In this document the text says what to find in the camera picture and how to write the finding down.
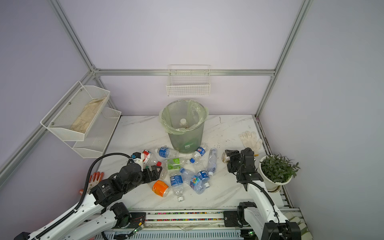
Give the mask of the square clear bottle green band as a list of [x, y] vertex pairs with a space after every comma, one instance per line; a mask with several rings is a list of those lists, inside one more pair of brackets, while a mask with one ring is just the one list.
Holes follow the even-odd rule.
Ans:
[[162, 181], [166, 180], [167, 176], [168, 176], [168, 168], [163, 167], [160, 173], [160, 180]]

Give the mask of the orange label bottle yellow cap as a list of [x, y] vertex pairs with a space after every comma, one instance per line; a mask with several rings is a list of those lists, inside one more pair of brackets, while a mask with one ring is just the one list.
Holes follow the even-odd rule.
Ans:
[[151, 189], [156, 195], [165, 198], [169, 193], [170, 187], [162, 180], [157, 180], [151, 184]]

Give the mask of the Pocari Sweat bottle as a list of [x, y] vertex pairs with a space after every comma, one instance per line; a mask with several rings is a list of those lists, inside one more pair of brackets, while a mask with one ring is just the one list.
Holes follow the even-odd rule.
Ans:
[[170, 173], [171, 188], [174, 195], [177, 197], [178, 202], [184, 201], [184, 181], [179, 172], [173, 171]]

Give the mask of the clear bottle rainbow label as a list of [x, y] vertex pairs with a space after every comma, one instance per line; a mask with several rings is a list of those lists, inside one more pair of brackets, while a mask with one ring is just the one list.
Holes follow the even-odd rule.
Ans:
[[198, 195], [206, 190], [203, 181], [193, 171], [181, 168], [180, 173], [184, 183], [189, 185]]

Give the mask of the small clear bottle white cap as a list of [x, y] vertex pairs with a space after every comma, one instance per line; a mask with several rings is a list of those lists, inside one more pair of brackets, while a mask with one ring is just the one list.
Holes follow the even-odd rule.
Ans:
[[187, 122], [187, 120], [186, 120], [186, 119], [181, 119], [181, 120], [180, 120], [180, 126], [181, 126], [182, 128], [186, 128], [186, 127], [188, 126], [188, 122]]

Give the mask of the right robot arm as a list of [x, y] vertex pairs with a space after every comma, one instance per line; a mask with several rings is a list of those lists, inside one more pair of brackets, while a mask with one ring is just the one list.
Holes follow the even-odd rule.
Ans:
[[269, 195], [264, 179], [257, 172], [254, 152], [250, 148], [225, 150], [223, 161], [253, 199], [239, 203], [236, 211], [225, 211], [225, 227], [250, 227], [259, 240], [300, 240], [298, 223], [285, 217]]

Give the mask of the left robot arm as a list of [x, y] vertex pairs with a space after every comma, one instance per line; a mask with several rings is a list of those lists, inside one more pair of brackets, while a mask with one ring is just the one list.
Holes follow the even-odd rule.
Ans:
[[124, 153], [110, 153], [97, 158], [90, 166], [84, 188], [89, 185], [89, 179], [96, 163], [110, 156], [123, 156], [128, 163], [115, 175], [100, 181], [89, 193], [84, 191], [74, 207], [32, 233], [22, 232], [15, 237], [16, 240], [61, 240], [72, 232], [88, 217], [107, 208], [120, 200], [123, 195], [142, 184], [148, 184], [160, 179], [162, 167], [153, 165], [143, 168], [134, 159]]

